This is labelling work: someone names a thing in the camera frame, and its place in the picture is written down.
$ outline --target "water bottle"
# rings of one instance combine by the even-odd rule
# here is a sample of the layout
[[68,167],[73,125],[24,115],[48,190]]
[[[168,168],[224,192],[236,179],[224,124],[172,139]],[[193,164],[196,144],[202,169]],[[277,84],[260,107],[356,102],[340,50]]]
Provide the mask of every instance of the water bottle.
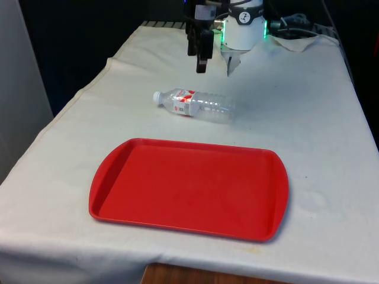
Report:
[[153,100],[174,114],[227,123],[234,112],[233,101],[223,95],[174,89],[167,93],[155,92]]

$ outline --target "bottle cap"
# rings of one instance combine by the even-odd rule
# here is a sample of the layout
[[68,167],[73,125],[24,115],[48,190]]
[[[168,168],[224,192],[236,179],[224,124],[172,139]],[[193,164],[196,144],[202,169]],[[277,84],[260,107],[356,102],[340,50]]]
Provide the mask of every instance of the bottle cap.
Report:
[[156,102],[157,105],[162,104],[160,101],[160,94],[161,94],[161,92],[155,92],[153,94],[153,100]]

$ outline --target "black background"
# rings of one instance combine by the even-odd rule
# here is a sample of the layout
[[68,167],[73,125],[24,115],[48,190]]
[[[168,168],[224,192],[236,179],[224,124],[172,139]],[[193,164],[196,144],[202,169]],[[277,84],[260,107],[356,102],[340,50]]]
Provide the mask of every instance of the black background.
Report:
[[[376,0],[326,0],[340,34],[355,89],[371,130],[378,108],[378,59],[374,57],[379,12]],[[281,15],[304,13],[329,25],[320,0],[272,0]],[[182,0],[20,0],[54,114],[105,66],[143,20],[182,21]],[[275,18],[266,7],[267,19]]]

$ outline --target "white cloth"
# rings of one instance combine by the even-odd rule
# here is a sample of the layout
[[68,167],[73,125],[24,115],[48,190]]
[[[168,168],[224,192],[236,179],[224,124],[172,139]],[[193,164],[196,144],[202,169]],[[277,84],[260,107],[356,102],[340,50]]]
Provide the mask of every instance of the white cloth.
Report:
[[[0,187],[0,280],[138,283],[162,262],[379,283],[379,155],[338,47],[320,39],[292,53],[263,41],[229,78],[218,52],[200,75],[186,50],[184,31],[140,27],[41,132]],[[231,125],[171,115],[152,94],[176,87],[234,95],[244,108]],[[93,220],[92,178],[134,137],[275,151],[291,188],[280,232],[259,244]]]

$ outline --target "plastic tray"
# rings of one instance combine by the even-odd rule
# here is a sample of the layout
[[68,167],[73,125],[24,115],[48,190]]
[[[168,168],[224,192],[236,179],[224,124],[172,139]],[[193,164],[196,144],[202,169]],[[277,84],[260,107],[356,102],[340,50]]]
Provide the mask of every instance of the plastic tray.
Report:
[[137,138],[100,165],[89,212],[101,221],[268,241],[288,194],[272,151]]

